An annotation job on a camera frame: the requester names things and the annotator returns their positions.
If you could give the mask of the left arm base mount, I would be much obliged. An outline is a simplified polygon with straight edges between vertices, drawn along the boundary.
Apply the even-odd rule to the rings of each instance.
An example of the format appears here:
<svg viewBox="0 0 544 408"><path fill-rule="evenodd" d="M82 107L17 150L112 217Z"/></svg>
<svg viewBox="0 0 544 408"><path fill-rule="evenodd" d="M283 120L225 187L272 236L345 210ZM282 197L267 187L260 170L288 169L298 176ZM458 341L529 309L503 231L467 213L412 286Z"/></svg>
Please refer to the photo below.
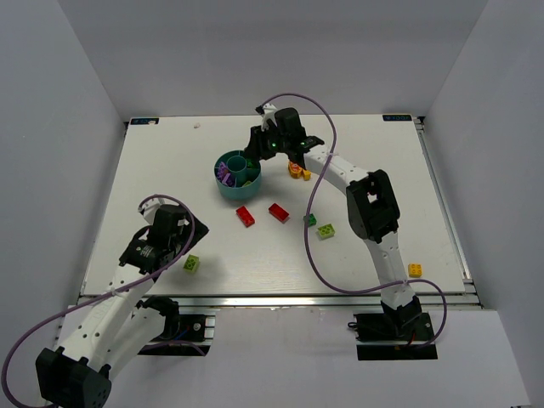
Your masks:
<svg viewBox="0 0 544 408"><path fill-rule="evenodd" d="M205 356L213 340L214 314L180 313L173 325L155 337L139 355L146 356Z"/></svg>

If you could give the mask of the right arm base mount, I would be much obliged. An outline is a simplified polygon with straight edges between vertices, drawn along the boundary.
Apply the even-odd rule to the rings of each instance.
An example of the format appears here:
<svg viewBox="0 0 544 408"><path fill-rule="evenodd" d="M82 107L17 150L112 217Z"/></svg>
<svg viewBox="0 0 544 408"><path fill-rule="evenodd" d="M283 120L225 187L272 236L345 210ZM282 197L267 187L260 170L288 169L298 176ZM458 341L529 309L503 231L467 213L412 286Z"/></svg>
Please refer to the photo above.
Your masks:
<svg viewBox="0 0 544 408"><path fill-rule="evenodd" d="M438 352L432 343L423 347L434 336L428 313L423 313L401 333L384 314L355 314L347 324L355 335L358 361L437 360Z"/></svg>

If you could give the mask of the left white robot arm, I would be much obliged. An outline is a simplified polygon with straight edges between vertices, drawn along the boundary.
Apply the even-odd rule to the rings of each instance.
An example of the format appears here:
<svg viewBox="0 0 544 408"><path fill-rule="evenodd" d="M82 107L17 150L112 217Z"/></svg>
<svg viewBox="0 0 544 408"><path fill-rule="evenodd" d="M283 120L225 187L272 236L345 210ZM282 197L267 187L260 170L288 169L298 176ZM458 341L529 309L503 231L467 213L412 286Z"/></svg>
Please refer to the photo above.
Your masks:
<svg viewBox="0 0 544 408"><path fill-rule="evenodd" d="M152 340L171 342L178 334L178 303L147 293L209 228L180 205L158 202L140 212L148 224L120 256L105 299L56 349L37 357L41 396L55 407L103 406L113 378L134 356Z"/></svg>

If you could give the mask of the purple lego brick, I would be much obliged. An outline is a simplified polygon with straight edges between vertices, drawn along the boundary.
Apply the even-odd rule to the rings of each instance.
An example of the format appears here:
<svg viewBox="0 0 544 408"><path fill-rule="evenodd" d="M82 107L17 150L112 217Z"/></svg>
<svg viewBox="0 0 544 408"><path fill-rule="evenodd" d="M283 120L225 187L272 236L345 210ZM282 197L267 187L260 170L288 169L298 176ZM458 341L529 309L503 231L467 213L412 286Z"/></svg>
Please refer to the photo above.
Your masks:
<svg viewBox="0 0 544 408"><path fill-rule="evenodd" d="M231 173L221 173L218 175L218 181L227 187L235 187L235 177Z"/></svg>
<svg viewBox="0 0 544 408"><path fill-rule="evenodd" d="M226 163L224 161L221 161L218 164L218 167L216 169L216 177L217 179L223 183L224 180L230 175L230 170L228 169Z"/></svg>

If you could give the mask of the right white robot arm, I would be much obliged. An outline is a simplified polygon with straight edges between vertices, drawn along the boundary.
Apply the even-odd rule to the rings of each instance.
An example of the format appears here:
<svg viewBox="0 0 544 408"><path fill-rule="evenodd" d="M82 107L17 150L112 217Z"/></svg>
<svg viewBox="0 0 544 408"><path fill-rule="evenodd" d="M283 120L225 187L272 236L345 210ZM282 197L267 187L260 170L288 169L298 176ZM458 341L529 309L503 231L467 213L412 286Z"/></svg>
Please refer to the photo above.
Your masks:
<svg viewBox="0 0 544 408"><path fill-rule="evenodd" d="M377 272L384 319L393 334L405 335L422 308L407 282L398 240L400 209L387 173L366 171L336 155L322 139L306 133L294 108L265 104L256 112L262 122L250 128L243 156L260 162L283 153L319 176L315 187L325 180L344 194L349 226L365 243Z"/></svg>

